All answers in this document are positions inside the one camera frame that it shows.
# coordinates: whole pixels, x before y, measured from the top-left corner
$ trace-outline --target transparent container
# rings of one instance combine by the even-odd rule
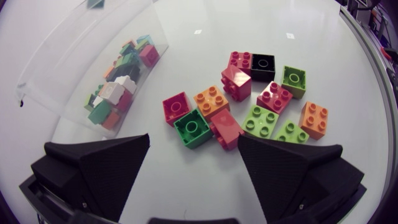
[[[167,47],[151,0],[85,1],[36,50],[17,84],[17,99],[28,96],[61,117],[113,137]],[[112,67],[113,78],[107,80]],[[128,78],[116,80],[123,76]],[[129,80],[136,84],[132,95],[126,93],[132,89]]]

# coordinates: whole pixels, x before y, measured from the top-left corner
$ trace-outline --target white tabletop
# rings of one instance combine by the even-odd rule
[[[284,65],[306,71],[304,97],[290,102],[275,130],[287,119],[298,123],[307,100],[329,109],[326,135],[307,144],[341,144],[342,157],[365,173],[362,184],[368,190],[343,223],[367,222],[386,178],[387,119],[375,74],[339,16],[340,5],[332,0],[161,0],[155,7],[169,49],[137,94],[118,134],[150,136],[120,222],[145,223],[151,217],[265,222],[238,149],[224,152],[213,138],[190,150],[164,121],[162,100],[185,91],[196,107],[194,95],[212,85],[221,89],[221,71],[235,50],[275,55],[277,83]],[[239,124],[267,84],[253,82],[251,97],[241,103],[226,96]],[[70,129],[78,135],[77,128]],[[67,141],[64,134],[58,129],[53,140]]]

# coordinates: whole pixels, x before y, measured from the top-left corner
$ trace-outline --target pink lego brick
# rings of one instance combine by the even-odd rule
[[[238,145],[238,137],[244,134],[240,125],[232,117],[227,109],[223,109],[218,114],[210,118],[212,124],[210,129],[217,138],[224,150],[230,151]]]
[[[129,109],[132,100],[132,95],[128,90],[125,90],[122,97],[120,97],[119,103],[115,106],[116,109],[125,112]]]
[[[157,53],[155,46],[147,45],[144,47],[144,50],[142,50],[142,52],[139,54],[139,57],[141,58],[142,62],[144,62],[145,66],[147,66],[148,68],[152,68],[158,61],[159,54]]]
[[[267,88],[257,97],[257,105],[281,114],[293,95],[276,82],[270,82]]]
[[[251,95],[251,77],[235,65],[230,65],[221,72],[224,91],[235,101],[243,101]]]

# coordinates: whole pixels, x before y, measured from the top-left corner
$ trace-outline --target dark green lego brick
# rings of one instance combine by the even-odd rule
[[[287,120],[280,128],[274,140],[304,144],[310,136],[292,121]]]
[[[95,92],[94,92],[94,96],[98,96],[98,94],[100,93],[100,91],[101,91],[101,89],[102,89],[103,86],[104,86],[104,85],[98,85],[97,90],[95,90]]]
[[[90,112],[93,111],[93,109],[94,109],[93,102],[94,102],[95,98],[96,98],[96,96],[92,95],[92,94],[87,96],[87,98],[85,100],[85,106],[84,106],[86,108],[86,110],[88,110]]]
[[[284,66],[282,88],[291,92],[294,98],[303,98],[305,93],[305,71]]]
[[[198,109],[174,122],[174,127],[184,146],[190,149],[198,147],[213,136],[213,132]]]
[[[134,49],[138,51],[138,53],[141,53],[142,50],[144,50],[144,47],[147,45],[149,45],[149,41],[147,39],[144,39],[141,42],[139,42],[139,44],[137,44]]]
[[[111,110],[112,106],[108,102],[103,100],[88,115],[88,119],[90,119],[90,121],[94,124],[101,124],[106,120]]]
[[[253,105],[242,124],[242,129],[257,138],[269,139],[279,115],[260,106]]]

